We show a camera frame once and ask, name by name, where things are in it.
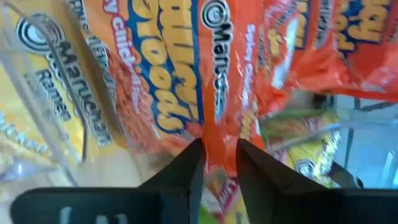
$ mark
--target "product packaging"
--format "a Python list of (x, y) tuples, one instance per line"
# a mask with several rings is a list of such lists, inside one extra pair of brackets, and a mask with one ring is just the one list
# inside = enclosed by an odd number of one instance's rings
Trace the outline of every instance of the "product packaging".
[(267, 152), (319, 184), (397, 187), (394, 113), (344, 108), (290, 111), (263, 121), (261, 128)]
[(331, 111), (308, 110), (286, 111), (261, 123), (261, 134), (266, 152), (298, 173), (318, 179), (327, 175), (340, 139), (339, 132), (331, 130), (309, 139), (299, 145), (279, 150), (281, 146), (295, 139), (307, 137), (330, 124), (336, 124), (338, 117)]
[(254, 97), (262, 2), (68, 2), (85, 32), (108, 47), (116, 111), (150, 172), (202, 137), (206, 173), (236, 178), (236, 140), (262, 147)]
[(263, 4), (254, 85), (259, 116), (280, 111), (291, 96), (291, 91), (281, 87), (290, 72), (299, 24), (294, 1), (264, 1)]
[(397, 21), (394, 1), (341, 1), (335, 19), (338, 55), (352, 85), (332, 93), (398, 100)]
[[(6, 1), (2, 12), (0, 110), (4, 139), (20, 155), (12, 161), (61, 167), (72, 185), (118, 185), (119, 175), (106, 169), (118, 162), (115, 154), (126, 157), (127, 141), (105, 82), (109, 74), (97, 64), (101, 49), (96, 61), (93, 41), (91, 51), (65, 2)], [(123, 164), (140, 176), (131, 161)]]

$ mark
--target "blurry package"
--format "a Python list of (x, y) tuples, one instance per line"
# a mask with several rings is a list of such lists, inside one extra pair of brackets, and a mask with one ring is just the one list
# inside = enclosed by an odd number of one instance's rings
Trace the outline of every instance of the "blurry package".
[(291, 70), (279, 86), (285, 90), (320, 91), (346, 77), (337, 66), (334, 21), (340, 0), (297, 1), (298, 26)]
[(51, 101), (74, 150), (69, 156), (79, 163), (113, 151), (115, 144), (125, 147), (126, 140), (103, 72), (67, 7), (61, 1), (16, 1), (7, 13), (29, 54), (34, 74), (28, 75), (35, 76)]
[(203, 106), (193, 48), (198, 40), (187, 16), (191, 3), (69, 3), (84, 30), (109, 49), (116, 110), (132, 143), (149, 154), (176, 155), (200, 136)]
[(219, 223), (249, 223), (238, 179), (222, 169), (206, 176), (202, 204)]
[(264, 1), (259, 57), (265, 60), (256, 82), (261, 116), (283, 109), (294, 89), (321, 91), (342, 82), (333, 38), (338, 2)]
[(170, 157), (203, 136), (208, 169), (233, 173), (239, 135), (262, 144), (252, 92), (259, 1), (244, 10), (217, 0), (68, 2), (109, 49), (116, 109), (137, 147)]
[(257, 95), (262, 99), (261, 116), (283, 109), (291, 91), (296, 89), (398, 101), (398, 4), (368, 0), (295, 3), (298, 26), (290, 71), (281, 78), (272, 74), (277, 80), (267, 81), (272, 88), (257, 87)]
[[(396, 108), (390, 107), (388, 113), (383, 113), (385, 110), (369, 110), (378, 104), (362, 105), (362, 109), (357, 107), (357, 100), (352, 102), (355, 110), (339, 107), (312, 111), (312, 116), (309, 111), (293, 111), (290, 114), (301, 113), (307, 119), (288, 116), (289, 113), (275, 121), (268, 119), (269, 123), (261, 123), (266, 151), (327, 187), (396, 189)], [(283, 120), (289, 123), (289, 129), (283, 128)]]
[(0, 181), (53, 169), (55, 164), (47, 143), (3, 67), (1, 70)]
[(280, 88), (292, 64), (299, 18), (294, 1), (263, 4), (255, 82), (260, 116), (281, 110), (290, 98), (291, 93)]
[(313, 180), (322, 180), (333, 163), (340, 140), (336, 130), (314, 136), (308, 141), (280, 149), (288, 142), (309, 138), (309, 135), (336, 124), (338, 117), (332, 111), (286, 111), (261, 123), (261, 134), (266, 152), (289, 168)]
[(353, 86), (330, 91), (398, 100), (397, 21), (398, 4), (394, 1), (341, 1), (335, 29), (339, 56)]

